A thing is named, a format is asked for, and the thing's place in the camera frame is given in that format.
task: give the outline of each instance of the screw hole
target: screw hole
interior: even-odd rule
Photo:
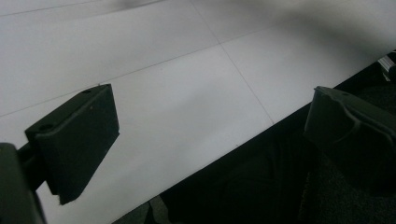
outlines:
[[[50,129],[53,128],[53,124],[45,124],[43,126],[40,127],[40,131],[49,131]]]

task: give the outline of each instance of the white table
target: white table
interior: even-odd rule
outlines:
[[[21,147],[77,92],[113,86],[120,137],[76,201],[60,206],[40,187],[49,223],[115,221],[396,48],[392,0],[0,8],[1,142]]]

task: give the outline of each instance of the white tabletop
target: white tabletop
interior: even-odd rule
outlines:
[[[6,0],[0,142],[111,83],[120,137],[49,223],[111,223],[396,49],[393,0]]]

